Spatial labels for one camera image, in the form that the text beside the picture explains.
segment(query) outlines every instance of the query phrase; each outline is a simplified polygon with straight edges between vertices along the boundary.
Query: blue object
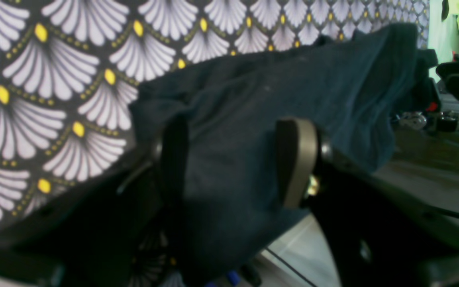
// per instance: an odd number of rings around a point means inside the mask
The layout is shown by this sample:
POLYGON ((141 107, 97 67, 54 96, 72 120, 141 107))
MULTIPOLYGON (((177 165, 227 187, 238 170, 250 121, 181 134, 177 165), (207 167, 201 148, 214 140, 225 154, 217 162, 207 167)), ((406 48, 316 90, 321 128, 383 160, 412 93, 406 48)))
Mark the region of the blue object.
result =
POLYGON ((240 283, 240 277, 238 276, 238 273, 235 271, 226 273, 226 278, 232 286, 237 286, 238 283, 240 283))

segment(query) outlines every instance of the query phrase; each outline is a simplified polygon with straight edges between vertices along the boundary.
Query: red object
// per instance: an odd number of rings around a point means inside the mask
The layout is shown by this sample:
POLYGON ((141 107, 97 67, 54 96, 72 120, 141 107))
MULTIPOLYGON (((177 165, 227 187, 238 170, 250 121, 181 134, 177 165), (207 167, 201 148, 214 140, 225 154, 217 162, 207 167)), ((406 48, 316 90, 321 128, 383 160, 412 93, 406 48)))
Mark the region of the red object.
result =
POLYGON ((432 103, 430 104, 430 106, 428 107, 428 109, 426 109, 426 111, 428 111, 428 112, 434 112, 434 111, 436 111, 438 108, 439 108, 439 105, 437 105, 437 103, 435 103, 435 102, 432 102, 432 103))

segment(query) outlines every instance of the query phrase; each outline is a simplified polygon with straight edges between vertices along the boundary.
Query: yellow dot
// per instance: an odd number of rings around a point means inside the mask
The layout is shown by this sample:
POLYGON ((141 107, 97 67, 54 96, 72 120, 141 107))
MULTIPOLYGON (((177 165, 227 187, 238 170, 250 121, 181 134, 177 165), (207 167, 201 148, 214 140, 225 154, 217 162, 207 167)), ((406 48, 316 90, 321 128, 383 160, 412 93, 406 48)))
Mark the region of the yellow dot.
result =
POLYGON ((46 179, 40 178, 38 181, 38 189, 42 191, 44 194, 48 194, 51 192, 51 182, 46 179))
POLYGON ((141 25, 141 23, 138 20, 134 21, 133 28, 134 28, 136 35, 138 35, 139 37, 143 36, 144 28, 143 28, 143 25, 141 25))
POLYGON ((35 36, 37 36, 40 42, 47 41, 47 29, 40 23, 35 26, 35 36))
POLYGON ((10 100, 10 93, 5 87, 0 86, 0 101, 6 105, 9 100, 10 100))
POLYGON ((201 18, 201 21, 199 22, 199 27, 201 27, 202 31, 208 30, 208 22, 206 22, 205 18, 201 18))
POLYGON ((185 62, 184 62, 184 60, 182 60, 182 59, 178 60, 178 68, 179 68, 179 69, 185 68, 185 62))
POLYGON ((84 125, 82 125, 80 122, 74 122, 72 130, 79 138, 84 136, 84 125))
POLYGON ((106 69, 106 73, 104 74, 104 78, 110 85, 114 85, 116 83, 116 75, 111 71, 111 69, 106 69))

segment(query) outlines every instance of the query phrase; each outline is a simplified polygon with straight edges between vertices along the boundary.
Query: patterned fabric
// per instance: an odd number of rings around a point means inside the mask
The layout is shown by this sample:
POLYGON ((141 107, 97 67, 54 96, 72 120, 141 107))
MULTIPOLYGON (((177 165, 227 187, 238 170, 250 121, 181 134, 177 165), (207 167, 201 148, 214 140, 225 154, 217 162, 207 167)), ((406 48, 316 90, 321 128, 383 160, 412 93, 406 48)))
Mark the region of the patterned fabric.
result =
POLYGON ((392 22, 428 0, 0 0, 0 229, 133 147, 136 86, 224 55, 392 22))

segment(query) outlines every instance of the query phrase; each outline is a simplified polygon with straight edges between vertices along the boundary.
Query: navy cloth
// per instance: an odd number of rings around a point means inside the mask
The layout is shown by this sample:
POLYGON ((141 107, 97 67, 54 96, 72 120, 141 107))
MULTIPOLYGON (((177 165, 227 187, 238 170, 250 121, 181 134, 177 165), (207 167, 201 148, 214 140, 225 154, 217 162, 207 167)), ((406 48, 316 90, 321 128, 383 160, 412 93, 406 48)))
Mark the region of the navy cloth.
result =
POLYGON ((188 285, 238 267, 306 215, 278 200, 278 119, 312 120, 365 171, 389 160, 393 104, 412 96, 416 75, 424 75, 416 73, 416 43, 416 26, 393 24, 351 42, 322 37, 309 47, 222 57, 141 84, 131 105, 139 144, 176 116, 189 123, 182 206, 168 227, 188 285))

